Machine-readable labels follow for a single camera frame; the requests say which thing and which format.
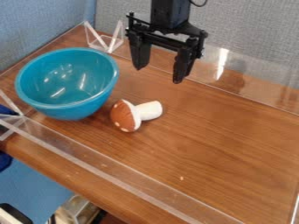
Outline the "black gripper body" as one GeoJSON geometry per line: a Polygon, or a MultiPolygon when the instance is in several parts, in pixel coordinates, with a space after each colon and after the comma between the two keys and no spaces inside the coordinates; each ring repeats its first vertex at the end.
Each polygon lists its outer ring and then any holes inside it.
{"type": "Polygon", "coordinates": [[[125,28],[127,37],[129,32],[135,32],[143,36],[144,41],[151,45],[160,46],[176,52],[184,46],[188,38],[196,38],[199,40],[196,59],[201,57],[204,40],[208,37],[208,33],[195,27],[188,21],[180,22],[175,27],[169,27],[168,24],[145,21],[132,11],[125,17],[128,19],[128,27],[125,28]]]}

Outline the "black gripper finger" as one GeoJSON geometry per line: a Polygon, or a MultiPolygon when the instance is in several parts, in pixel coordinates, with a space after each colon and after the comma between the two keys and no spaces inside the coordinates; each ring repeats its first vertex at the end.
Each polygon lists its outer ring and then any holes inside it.
{"type": "Polygon", "coordinates": [[[136,70],[140,70],[149,62],[151,44],[147,43],[143,36],[133,31],[128,33],[128,41],[133,66],[136,70]]]}
{"type": "Polygon", "coordinates": [[[184,46],[177,50],[175,57],[172,82],[179,84],[183,82],[185,76],[189,75],[192,64],[197,57],[197,43],[196,38],[188,38],[184,46]]]}

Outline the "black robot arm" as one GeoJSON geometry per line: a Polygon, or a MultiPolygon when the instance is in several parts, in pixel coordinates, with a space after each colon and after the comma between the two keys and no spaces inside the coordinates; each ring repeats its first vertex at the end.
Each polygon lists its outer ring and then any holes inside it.
{"type": "Polygon", "coordinates": [[[189,23],[191,5],[203,7],[192,0],[152,0],[151,17],[145,22],[131,11],[125,17],[131,58],[136,70],[149,63],[151,47],[160,46],[177,52],[172,66],[172,82],[179,84],[189,75],[196,59],[203,55],[208,33],[189,23]]]}

